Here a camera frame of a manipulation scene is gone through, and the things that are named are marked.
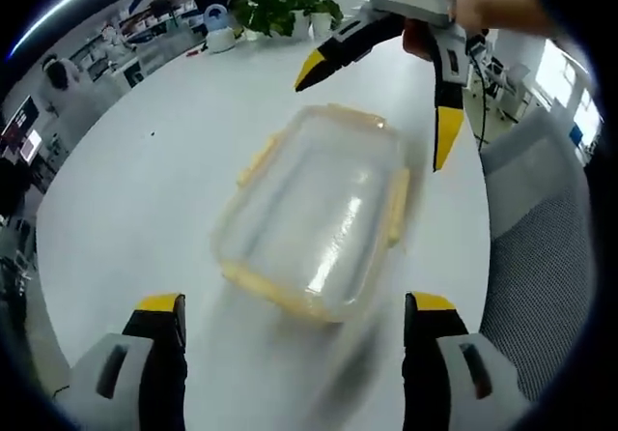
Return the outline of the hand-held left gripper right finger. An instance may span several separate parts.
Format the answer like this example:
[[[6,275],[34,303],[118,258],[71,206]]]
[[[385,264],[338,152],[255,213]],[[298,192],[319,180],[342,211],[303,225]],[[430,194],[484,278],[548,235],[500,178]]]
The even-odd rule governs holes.
[[[509,430],[529,408],[516,367],[442,296],[408,292],[405,430]]]

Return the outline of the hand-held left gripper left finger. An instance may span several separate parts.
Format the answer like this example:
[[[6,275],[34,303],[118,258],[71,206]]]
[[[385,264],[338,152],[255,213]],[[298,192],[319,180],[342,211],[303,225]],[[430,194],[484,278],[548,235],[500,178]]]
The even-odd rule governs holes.
[[[67,417],[80,430],[184,430],[185,295],[148,296],[70,370]]]

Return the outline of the person's right hand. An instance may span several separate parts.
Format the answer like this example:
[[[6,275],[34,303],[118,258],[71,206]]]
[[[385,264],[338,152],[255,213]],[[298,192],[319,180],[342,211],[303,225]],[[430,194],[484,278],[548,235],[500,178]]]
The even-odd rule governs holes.
[[[450,16],[463,27],[468,34],[478,34],[488,28],[484,23],[484,8],[487,0],[456,0]],[[405,21],[403,33],[403,49],[406,53],[415,55],[424,61],[431,62],[429,51],[429,25],[416,19]]]

